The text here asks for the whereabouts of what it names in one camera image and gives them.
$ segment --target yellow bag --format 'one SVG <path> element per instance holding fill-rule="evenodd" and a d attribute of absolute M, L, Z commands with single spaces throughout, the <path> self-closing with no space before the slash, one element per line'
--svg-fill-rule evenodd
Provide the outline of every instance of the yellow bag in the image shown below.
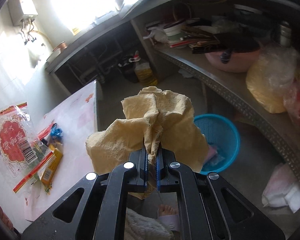
<path fill-rule="evenodd" d="M 275 44 L 264 47 L 259 59 L 250 67 L 247 88 L 268 112 L 282 113 L 283 95 L 293 82 L 298 52 Z"/>

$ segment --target yellow box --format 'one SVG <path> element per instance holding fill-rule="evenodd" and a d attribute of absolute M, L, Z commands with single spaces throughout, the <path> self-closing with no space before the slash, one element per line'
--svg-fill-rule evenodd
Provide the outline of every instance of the yellow box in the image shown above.
<path fill-rule="evenodd" d="M 52 180 L 52 177 L 59 165 L 59 162 L 61 158 L 63 157 L 63 154 L 58 151 L 58 149 L 54 149 L 53 154 L 55 155 L 55 159 L 52 161 L 52 163 L 45 169 L 42 177 L 41 182 L 47 187 Z"/>

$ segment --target window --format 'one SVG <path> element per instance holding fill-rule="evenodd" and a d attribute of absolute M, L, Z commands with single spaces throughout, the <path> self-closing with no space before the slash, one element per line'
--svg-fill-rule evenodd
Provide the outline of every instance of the window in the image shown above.
<path fill-rule="evenodd" d="M 77 34 L 95 18 L 115 11 L 114 0 L 51 0 L 61 21 Z"/>

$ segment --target crumpled cloth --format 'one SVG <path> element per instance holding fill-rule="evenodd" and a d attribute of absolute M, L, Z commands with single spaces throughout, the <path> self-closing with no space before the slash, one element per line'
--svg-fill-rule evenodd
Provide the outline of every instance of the crumpled cloth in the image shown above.
<path fill-rule="evenodd" d="M 173 233 L 158 220 L 139 215 L 127 208 L 124 240 L 171 240 Z"/>
<path fill-rule="evenodd" d="M 126 119 L 115 120 L 105 131 L 95 132 L 86 140 L 97 174 L 111 172 L 126 162 L 130 152 L 142 148 L 143 139 L 153 167 L 161 142 L 162 148 L 174 152 L 177 161 L 200 172 L 208 144 L 193 122 L 194 109 L 188 97 L 147 87 L 121 103 Z"/>

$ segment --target bowl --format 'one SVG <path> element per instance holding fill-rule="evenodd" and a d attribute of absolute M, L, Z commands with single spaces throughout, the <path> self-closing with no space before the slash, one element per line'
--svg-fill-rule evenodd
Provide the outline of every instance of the bowl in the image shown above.
<path fill-rule="evenodd" d="M 163 30 L 168 37 L 171 37 L 171 36 L 181 33 L 181 28 L 185 24 L 186 24 L 186 22 L 184 20 L 179 20 L 179 21 L 165 25 L 163 27 Z"/>
<path fill-rule="evenodd" d="M 226 71 L 226 72 L 233 72 L 233 73 L 240 73 L 240 72 L 247 72 L 251 65 L 259 58 L 260 49 L 252 51 L 252 52 L 243 52 L 243 53 L 236 53 L 233 52 L 231 54 L 231 58 L 227 64 L 224 64 L 220 60 L 220 56 L 224 53 L 222 51 L 215 51 L 206 53 L 206 57 L 208 61 L 217 69 Z"/>

